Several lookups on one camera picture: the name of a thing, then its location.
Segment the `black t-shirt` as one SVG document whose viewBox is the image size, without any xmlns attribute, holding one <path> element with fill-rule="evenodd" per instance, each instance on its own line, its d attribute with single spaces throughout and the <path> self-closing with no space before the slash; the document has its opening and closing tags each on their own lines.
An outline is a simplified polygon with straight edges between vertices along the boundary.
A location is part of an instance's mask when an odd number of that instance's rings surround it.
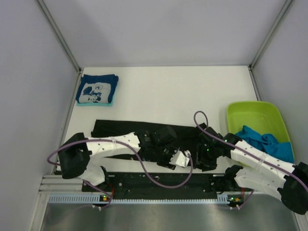
<svg viewBox="0 0 308 231">
<path fill-rule="evenodd" d="M 93 138 L 105 138 L 125 135 L 131 132 L 147 131 L 153 133 L 165 129 L 168 126 L 173 129 L 176 138 L 167 146 L 174 146 L 176 148 L 190 151 L 193 160 L 193 167 L 197 168 L 197 144 L 198 138 L 202 134 L 199 128 L 135 121 L 96 120 L 91 136 Z M 144 151 L 140 150 L 139 153 L 139 156 L 143 161 Z"/>
</svg>

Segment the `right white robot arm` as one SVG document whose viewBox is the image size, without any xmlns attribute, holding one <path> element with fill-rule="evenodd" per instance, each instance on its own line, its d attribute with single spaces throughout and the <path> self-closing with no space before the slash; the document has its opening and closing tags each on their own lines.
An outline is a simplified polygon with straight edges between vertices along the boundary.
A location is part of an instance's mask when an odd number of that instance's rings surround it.
<svg viewBox="0 0 308 231">
<path fill-rule="evenodd" d="M 215 169 L 217 159 L 227 157 L 237 162 L 213 180 L 212 189 L 218 192 L 251 189 L 281 201 L 291 211 L 304 215 L 308 211 L 308 166 L 277 159 L 258 150 L 240 137 L 229 133 L 199 136 L 197 167 Z"/>
</svg>

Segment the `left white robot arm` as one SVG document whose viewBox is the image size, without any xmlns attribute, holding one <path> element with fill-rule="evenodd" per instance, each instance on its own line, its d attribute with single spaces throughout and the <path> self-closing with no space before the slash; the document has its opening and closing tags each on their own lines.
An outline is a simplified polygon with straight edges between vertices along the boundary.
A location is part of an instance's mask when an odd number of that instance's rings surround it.
<svg viewBox="0 0 308 231">
<path fill-rule="evenodd" d="M 116 137 L 86 138 L 84 133 L 76 133 L 68 139 L 58 152 L 63 179 L 80 178 L 88 181 L 97 190 L 104 191 L 109 186 L 103 158 L 121 154 L 141 155 L 142 151 L 163 148 L 177 138 L 170 126 L 155 131 L 137 130 Z"/>
</svg>

